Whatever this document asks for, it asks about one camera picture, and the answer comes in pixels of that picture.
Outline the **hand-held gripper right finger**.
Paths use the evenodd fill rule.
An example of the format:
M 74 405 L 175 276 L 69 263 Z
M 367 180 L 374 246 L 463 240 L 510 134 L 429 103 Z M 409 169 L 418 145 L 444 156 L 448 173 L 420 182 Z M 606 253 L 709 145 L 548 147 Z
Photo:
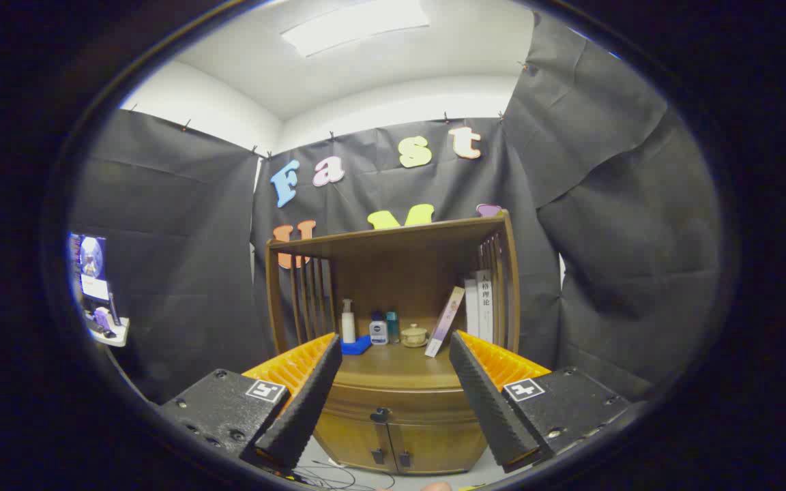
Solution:
M 507 473 L 567 453 L 631 405 L 577 367 L 548 370 L 464 331 L 450 338 L 449 360 Z

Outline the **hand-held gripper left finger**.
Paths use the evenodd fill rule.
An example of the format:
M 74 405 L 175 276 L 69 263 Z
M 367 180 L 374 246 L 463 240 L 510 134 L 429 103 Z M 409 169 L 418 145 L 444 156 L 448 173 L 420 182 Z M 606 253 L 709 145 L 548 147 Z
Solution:
M 218 453 L 289 472 L 314 434 L 342 360 L 340 336 L 327 333 L 243 373 L 212 370 L 159 410 Z

